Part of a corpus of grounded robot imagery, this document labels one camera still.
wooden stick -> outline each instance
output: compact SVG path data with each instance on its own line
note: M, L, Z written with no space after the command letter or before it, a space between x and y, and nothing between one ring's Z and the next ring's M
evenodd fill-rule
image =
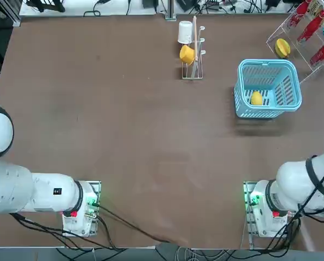
M194 16L193 24L194 24L194 38L195 38L195 61L198 61L198 46L197 46L197 25L196 25L196 16Z

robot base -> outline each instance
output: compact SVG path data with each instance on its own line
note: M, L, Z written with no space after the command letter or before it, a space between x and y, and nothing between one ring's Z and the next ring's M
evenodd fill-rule
M89 202L99 204L101 198L101 181L79 181L83 188L83 199L80 210L76 215L67 217L62 215L63 230L70 231L82 237L89 237L97 234L98 221L96 219L99 209L93 207ZM68 233L63 233L66 237L72 237Z
M250 193L250 205L255 217L259 237L273 238L286 225L288 215L279 216L272 212L266 201L268 181L259 181Z
M246 224L250 249L255 249L254 237L274 237L287 221L287 216L283 217L282 219L276 219L276 217L273 217L273 212L267 206L265 198L266 184L267 183L264 181L243 182ZM255 199L255 206L252 206L251 204L252 199Z

white floor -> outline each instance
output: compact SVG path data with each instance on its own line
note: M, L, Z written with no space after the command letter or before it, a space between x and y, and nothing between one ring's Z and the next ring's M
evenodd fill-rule
M164 3L164 6L168 8L167 6L167 0L159 0L159 6L157 7L157 12L164 13L164 7L162 5L162 1ZM265 0L254 0L256 2L256 5L258 8L261 8L260 1L262 1L262 13L266 10L266 5L264 4ZM43 13L40 13L38 10L27 6L26 4L22 4L20 15L21 16L83 16L86 11L93 10L94 4L97 2L97 0L64 0L63 6L65 8L64 13L60 13L57 11L51 11L51 10L45 10ZM244 9L249 9L250 3L246 2L245 0L238 0L234 3L236 6L236 12L237 13L243 13ZM268 13L285 13L291 8L292 4L285 4L283 1L281 1L276 8L270 8ZM230 11L231 5L225 5L223 6L225 10L229 14L234 14L234 11ZM110 0L109 2L105 4L98 4L96 6L96 10L101 12L102 16L107 15L126 15L128 9L128 0ZM252 6L252 10L254 9L254 13L257 13L257 9ZM176 14L188 14L191 10L188 10L187 12L184 12L179 4L175 0L175 13ZM213 11L208 10L210 14L225 14L224 10L220 11ZM153 8L144 9L142 6L142 0L132 0L129 8L129 15L154 15L155 10Z

metal rack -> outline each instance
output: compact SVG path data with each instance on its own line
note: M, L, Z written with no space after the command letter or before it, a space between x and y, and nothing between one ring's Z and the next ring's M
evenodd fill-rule
M203 31L203 30L205 30L205 27L200 26L196 43L195 43L195 41L192 41L191 44L188 44L189 46L192 44L193 44L193 46L195 46L195 44L197 44L197 51L198 51L199 59L197 61L194 61L190 65L182 62L182 79L183 80L201 80L201 79L203 79L202 57L203 57L203 55L205 55L205 50L202 50L202 43L205 42L205 39L200 38L201 31Z
M266 44L275 54L275 43L277 39L282 38L288 42L291 48L291 54L287 59L294 63L299 81L303 83L324 66L324 61L318 64L318 66L311 66L309 62L311 57L324 45L324 35L322 32L324 24L307 42L299 44L296 39L312 19L306 14L295 28L288 28L286 25L293 14L290 14L290 16L275 30L266 41Z

brown table surface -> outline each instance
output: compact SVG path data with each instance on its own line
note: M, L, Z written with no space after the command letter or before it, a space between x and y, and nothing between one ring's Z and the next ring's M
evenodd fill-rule
M295 113L235 116L237 66L274 58L265 41L285 17L199 17L207 54L204 79L194 82L180 79L178 23L161 16L24 21L0 78L0 105L15 124L4 160L101 180L102 204L181 246L239 248L243 181L275 178L285 161L324 151L324 72L302 86ZM59 214L28 216L61 226ZM119 246L157 244L107 223ZM310 238L309 250L324 251L324 224L304 224L295 247ZM102 231L93 239L107 243ZM0 215L0 246L59 245Z

